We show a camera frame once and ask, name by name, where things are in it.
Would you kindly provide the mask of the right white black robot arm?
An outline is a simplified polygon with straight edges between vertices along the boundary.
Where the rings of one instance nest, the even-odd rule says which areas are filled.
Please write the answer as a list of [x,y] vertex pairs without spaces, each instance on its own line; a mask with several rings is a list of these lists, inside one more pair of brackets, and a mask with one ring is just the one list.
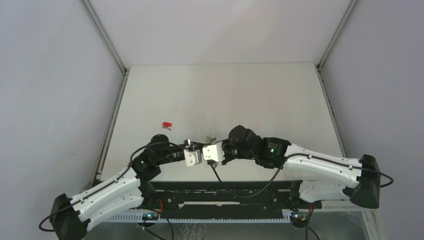
[[331,156],[300,147],[277,137],[260,137],[242,125],[234,127],[221,144],[223,164],[235,159],[250,159],[266,169],[300,171],[318,179],[300,179],[289,203],[302,208],[323,200],[348,200],[366,208],[380,207],[381,176],[374,156],[360,158]]

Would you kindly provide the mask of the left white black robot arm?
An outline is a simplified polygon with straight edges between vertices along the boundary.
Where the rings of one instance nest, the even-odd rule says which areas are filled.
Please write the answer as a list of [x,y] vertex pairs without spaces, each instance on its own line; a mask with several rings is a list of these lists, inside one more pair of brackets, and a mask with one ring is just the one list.
[[95,226],[122,211],[158,202],[150,181],[161,173],[160,165],[201,157],[203,143],[185,140],[182,144],[157,134],[130,155],[123,170],[98,185],[73,196],[61,194],[54,200],[47,220],[60,240],[81,240]]

